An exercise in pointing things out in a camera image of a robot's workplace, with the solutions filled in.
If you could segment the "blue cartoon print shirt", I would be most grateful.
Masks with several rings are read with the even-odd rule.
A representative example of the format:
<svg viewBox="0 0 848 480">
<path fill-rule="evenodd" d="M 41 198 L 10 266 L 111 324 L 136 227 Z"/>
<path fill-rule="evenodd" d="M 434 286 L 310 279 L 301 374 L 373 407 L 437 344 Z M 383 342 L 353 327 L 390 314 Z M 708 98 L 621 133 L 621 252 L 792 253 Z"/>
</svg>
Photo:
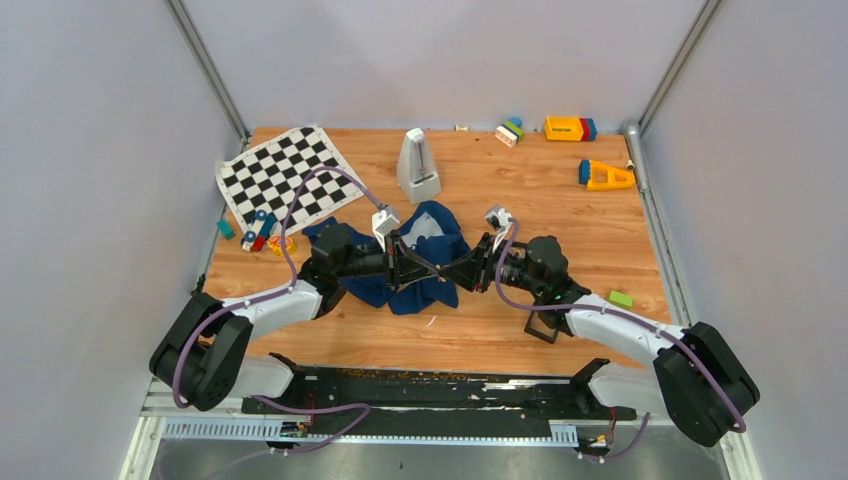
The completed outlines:
<svg viewBox="0 0 848 480">
<path fill-rule="evenodd" d="M 325 221 L 337 220 L 331 217 Z M 355 231 L 359 243 L 375 240 Z M 435 266 L 449 264 L 471 251 L 453 213 L 436 201 L 419 204 L 412 217 L 398 228 L 398 233 L 407 245 Z M 459 305 L 456 284 L 439 278 L 421 281 L 401 291 L 386 305 L 395 315 L 410 315 L 436 302 L 456 308 Z"/>
</svg>

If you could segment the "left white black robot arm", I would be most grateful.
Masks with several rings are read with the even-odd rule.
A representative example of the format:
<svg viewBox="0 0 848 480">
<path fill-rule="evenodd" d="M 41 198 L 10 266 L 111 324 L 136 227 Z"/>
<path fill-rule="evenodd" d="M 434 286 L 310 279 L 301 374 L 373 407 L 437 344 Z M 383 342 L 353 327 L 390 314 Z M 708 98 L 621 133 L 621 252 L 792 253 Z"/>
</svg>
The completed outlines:
<svg viewBox="0 0 848 480">
<path fill-rule="evenodd" d="M 358 247 L 347 225 L 326 226 L 290 283 L 224 300 L 194 292 L 151 355 L 149 370 L 171 388 L 180 408 L 208 411 L 240 394 L 267 396 L 279 411 L 296 412 L 306 386 L 280 357 L 249 356 L 250 343 L 331 312 L 347 292 L 346 278 L 381 276 L 398 290 L 438 273 L 396 230 L 383 243 Z"/>
</svg>

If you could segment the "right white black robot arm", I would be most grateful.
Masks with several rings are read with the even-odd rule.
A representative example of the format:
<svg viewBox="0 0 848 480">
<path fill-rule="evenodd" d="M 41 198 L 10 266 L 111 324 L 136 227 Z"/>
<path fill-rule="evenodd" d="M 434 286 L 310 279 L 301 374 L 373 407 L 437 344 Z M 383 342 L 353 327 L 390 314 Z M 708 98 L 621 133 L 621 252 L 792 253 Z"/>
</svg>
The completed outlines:
<svg viewBox="0 0 848 480">
<path fill-rule="evenodd" d="M 636 361 L 636 368 L 609 362 L 572 388 L 572 406 L 584 417 L 619 406 L 661 414 L 690 440 L 713 446 L 728 433 L 746 432 L 744 416 L 761 399 L 714 326 L 678 327 L 603 299 L 571 277 L 553 236 L 521 243 L 501 232 L 437 272 L 469 291 L 494 287 L 509 306 L 541 320 L 551 331 L 548 341 L 565 334 Z"/>
</svg>

